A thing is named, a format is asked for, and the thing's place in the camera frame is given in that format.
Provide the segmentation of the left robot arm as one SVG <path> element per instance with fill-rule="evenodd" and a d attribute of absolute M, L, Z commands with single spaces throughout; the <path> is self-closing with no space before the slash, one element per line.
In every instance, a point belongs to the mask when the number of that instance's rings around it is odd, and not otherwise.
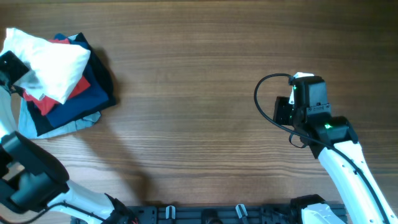
<path fill-rule="evenodd" d="M 75 223 L 138 223 L 132 210 L 108 194 L 71 181 L 62 163 L 17 130 L 11 94 L 29 69 L 11 52 L 1 55 L 1 204 L 14 213 L 70 215 Z"/>

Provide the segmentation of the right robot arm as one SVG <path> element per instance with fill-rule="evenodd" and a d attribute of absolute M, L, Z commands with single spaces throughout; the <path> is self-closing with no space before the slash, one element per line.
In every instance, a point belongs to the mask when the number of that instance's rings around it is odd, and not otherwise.
<path fill-rule="evenodd" d="M 332 116 L 326 83 L 311 73 L 289 75 L 292 92 L 277 97 L 273 124 L 297 135 L 327 171 L 353 223 L 397 223 L 365 161 L 358 135 L 343 116 Z"/>

